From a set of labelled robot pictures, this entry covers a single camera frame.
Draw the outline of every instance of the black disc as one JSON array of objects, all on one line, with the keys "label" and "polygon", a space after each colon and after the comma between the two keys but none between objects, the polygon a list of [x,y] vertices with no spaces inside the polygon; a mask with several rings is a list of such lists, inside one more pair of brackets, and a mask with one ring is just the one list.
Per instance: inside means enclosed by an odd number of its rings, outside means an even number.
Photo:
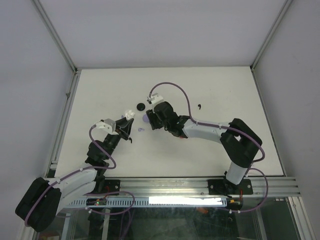
[{"label": "black disc", "polygon": [[146,109],[146,105],[144,105],[142,102],[140,102],[137,106],[136,109],[138,109],[139,111],[143,111]]}]

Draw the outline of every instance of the purple disc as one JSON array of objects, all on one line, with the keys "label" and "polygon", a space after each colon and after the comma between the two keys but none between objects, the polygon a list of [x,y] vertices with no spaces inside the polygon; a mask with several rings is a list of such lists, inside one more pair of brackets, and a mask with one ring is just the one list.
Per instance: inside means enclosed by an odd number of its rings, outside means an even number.
[{"label": "purple disc", "polygon": [[142,120],[143,120],[145,123],[149,123],[149,118],[148,118],[148,116],[147,116],[146,114],[143,115]]}]

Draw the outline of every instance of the robotic arm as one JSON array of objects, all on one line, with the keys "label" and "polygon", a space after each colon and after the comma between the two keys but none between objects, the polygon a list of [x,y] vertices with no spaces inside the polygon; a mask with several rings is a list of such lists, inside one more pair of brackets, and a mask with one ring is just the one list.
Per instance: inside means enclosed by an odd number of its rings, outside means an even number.
[{"label": "robotic arm", "polygon": [[[259,148],[238,132],[221,127],[200,125],[194,123],[189,116],[177,115],[173,107],[157,93],[154,93],[148,102],[152,104],[152,110],[146,111],[146,115],[152,130],[164,128],[175,137],[200,138],[223,145],[231,159],[230,168],[225,175],[225,194],[232,194],[232,189],[237,187],[252,165]],[[260,146],[262,145],[261,139],[241,119],[235,118],[230,123],[201,122],[238,129],[252,137]]]},{"label": "robotic arm", "polygon": [[[114,152],[121,139],[129,140],[134,113],[117,121],[105,119],[95,124],[96,128],[105,130],[108,134],[103,141],[95,141],[109,156]],[[105,186],[104,173],[109,163],[109,157],[93,142],[90,143],[85,164],[79,171],[51,178],[42,177],[33,181],[15,213],[37,232],[45,230],[56,215],[73,200],[87,193],[102,193]]]}]

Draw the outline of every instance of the white tabletop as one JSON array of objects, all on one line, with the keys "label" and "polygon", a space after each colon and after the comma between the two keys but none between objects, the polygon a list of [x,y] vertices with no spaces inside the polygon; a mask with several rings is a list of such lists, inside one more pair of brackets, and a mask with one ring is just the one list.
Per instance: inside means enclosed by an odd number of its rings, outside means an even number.
[{"label": "white tabletop", "polygon": [[[207,177],[222,176],[230,159],[221,144],[203,139],[180,139],[164,129],[152,131],[143,122],[151,88],[160,82],[180,85],[188,94],[194,118],[210,122],[242,119],[263,141],[266,158],[254,167],[266,175],[283,171],[249,67],[128,68],[82,70],[56,176],[78,168],[87,158],[89,128],[100,119],[118,120],[125,110],[134,110],[133,142],[121,140],[112,156],[117,168],[109,177]],[[168,101],[178,115],[188,115],[187,103],[179,89],[162,85],[155,92]],[[145,103],[146,110],[136,109]],[[93,137],[103,141],[103,130]],[[249,175],[258,175],[251,171]]]}]

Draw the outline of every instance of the fluorescent light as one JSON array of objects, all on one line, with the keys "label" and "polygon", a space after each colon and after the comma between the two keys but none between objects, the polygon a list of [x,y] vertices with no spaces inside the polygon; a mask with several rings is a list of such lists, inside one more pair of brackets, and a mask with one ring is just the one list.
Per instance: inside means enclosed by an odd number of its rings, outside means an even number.
[{"label": "fluorescent light", "polygon": [[223,205],[223,202],[220,197],[193,198],[193,197],[182,197],[182,196],[150,196],[149,204],[217,206],[217,205]]}]

